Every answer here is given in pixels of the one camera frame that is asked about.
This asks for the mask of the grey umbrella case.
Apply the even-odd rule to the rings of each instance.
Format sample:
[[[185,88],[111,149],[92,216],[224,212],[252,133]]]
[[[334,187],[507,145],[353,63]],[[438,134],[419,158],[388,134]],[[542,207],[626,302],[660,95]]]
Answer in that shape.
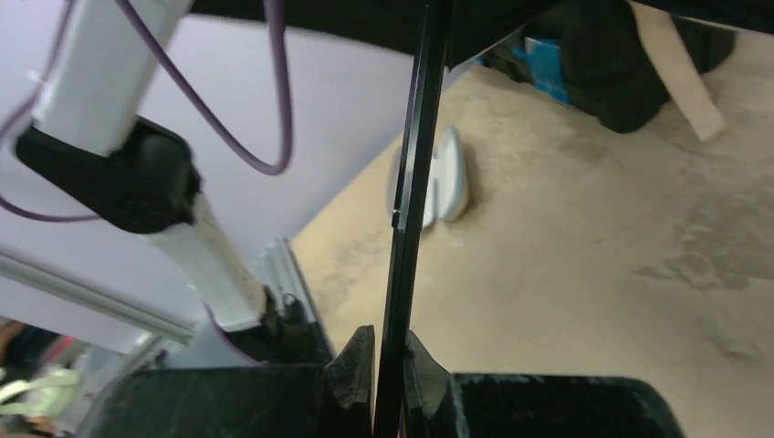
[[[434,146],[425,198],[422,229],[435,222],[451,223],[464,213],[469,202],[469,183],[464,144],[459,130],[448,125]]]

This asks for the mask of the beige umbrella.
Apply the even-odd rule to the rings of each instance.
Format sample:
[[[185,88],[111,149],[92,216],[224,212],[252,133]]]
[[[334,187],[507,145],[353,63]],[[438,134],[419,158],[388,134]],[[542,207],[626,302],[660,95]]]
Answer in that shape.
[[[404,432],[406,342],[451,373],[623,377],[682,437],[773,434],[773,87],[702,78],[727,129],[667,101],[618,133],[478,57],[566,1],[292,1],[288,24],[414,57],[396,194],[383,152],[293,240],[325,328],[375,333],[371,437]],[[742,32],[773,63],[770,1],[633,1]],[[434,146],[464,144],[469,202],[423,230]]]

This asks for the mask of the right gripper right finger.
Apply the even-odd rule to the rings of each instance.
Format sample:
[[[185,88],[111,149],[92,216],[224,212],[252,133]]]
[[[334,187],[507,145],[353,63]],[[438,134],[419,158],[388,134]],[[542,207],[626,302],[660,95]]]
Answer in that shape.
[[[680,438],[665,399],[623,377],[451,373],[414,333],[403,363],[408,437]]]

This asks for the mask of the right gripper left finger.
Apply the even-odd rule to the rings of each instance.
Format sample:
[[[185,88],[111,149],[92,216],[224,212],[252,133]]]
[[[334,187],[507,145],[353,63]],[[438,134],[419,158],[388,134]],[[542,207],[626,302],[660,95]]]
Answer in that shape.
[[[77,437],[370,437],[375,333],[327,365],[144,370],[92,403]]]

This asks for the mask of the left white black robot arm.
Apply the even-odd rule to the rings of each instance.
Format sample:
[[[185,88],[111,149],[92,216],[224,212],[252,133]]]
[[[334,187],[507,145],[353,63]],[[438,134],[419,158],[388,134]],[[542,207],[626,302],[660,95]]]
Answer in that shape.
[[[251,363],[328,363],[332,352],[307,294],[276,293],[231,245],[202,188],[188,143],[138,115],[156,68],[254,170],[278,176],[293,157],[294,117],[285,5],[263,3],[277,86],[279,151],[253,155],[166,53],[187,1],[69,1],[37,89],[21,106],[29,125],[15,154],[101,219],[147,235],[187,276],[224,344]]]

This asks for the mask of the black plastic toolbox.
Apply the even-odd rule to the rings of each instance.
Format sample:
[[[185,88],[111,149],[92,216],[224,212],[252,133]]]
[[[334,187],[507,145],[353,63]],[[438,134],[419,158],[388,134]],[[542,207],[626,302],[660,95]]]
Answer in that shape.
[[[633,1],[566,1],[477,60],[618,133],[639,130],[671,100],[710,141],[727,122],[701,76],[735,41],[731,30]]]

